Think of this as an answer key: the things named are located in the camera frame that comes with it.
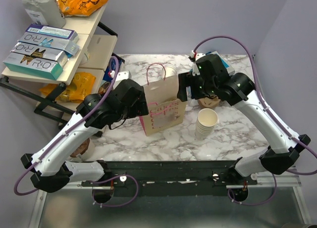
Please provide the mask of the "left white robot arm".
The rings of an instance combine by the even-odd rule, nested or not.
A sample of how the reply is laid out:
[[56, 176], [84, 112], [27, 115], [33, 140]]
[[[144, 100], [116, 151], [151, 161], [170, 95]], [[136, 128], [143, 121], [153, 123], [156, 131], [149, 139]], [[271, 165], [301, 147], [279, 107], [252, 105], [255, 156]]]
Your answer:
[[104, 95], [86, 96], [64, 128], [43, 149], [21, 157], [23, 166], [33, 172], [33, 186], [52, 193], [69, 182], [106, 185], [110, 174], [104, 161], [78, 163], [68, 161], [68, 157], [105, 126], [148, 113], [144, 88], [132, 79], [122, 80]]

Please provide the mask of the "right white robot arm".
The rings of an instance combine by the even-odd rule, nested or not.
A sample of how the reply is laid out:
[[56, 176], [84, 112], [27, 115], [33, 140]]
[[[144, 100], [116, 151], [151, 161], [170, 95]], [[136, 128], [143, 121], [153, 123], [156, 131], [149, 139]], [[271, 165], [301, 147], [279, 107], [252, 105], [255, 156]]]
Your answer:
[[271, 110], [263, 105], [254, 82], [244, 73], [228, 73], [217, 54], [201, 54], [193, 63], [191, 72], [178, 75], [177, 97], [187, 101], [187, 90], [192, 99], [216, 95], [242, 112], [261, 132], [269, 146], [263, 152], [241, 157], [228, 169], [228, 179], [240, 184], [253, 173], [271, 172], [280, 175], [289, 170], [311, 139], [299, 135]]

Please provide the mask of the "white paper coffee cup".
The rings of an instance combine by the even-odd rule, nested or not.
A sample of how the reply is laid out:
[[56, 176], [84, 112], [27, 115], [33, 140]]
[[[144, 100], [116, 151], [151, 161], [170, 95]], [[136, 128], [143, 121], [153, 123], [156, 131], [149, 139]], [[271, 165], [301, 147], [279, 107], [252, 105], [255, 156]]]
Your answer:
[[167, 78], [177, 75], [176, 67], [172, 64], [166, 64], [162, 67], [161, 76], [162, 78]]

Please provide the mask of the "brown pink paper bag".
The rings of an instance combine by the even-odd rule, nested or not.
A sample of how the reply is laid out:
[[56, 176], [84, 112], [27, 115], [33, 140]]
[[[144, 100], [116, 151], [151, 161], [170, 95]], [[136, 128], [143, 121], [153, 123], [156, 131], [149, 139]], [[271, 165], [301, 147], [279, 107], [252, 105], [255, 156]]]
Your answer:
[[178, 75], [168, 75], [167, 65], [159, 63], [163, 76], [160, 80], [149, 81], [150, 68], [147, 67], [144, 92], [148, 107], [148, 115], [140, 116], [140, 122], [146, 136], [151, 136], [183, 122], [187, 102], [182, 102], [178, 97]]

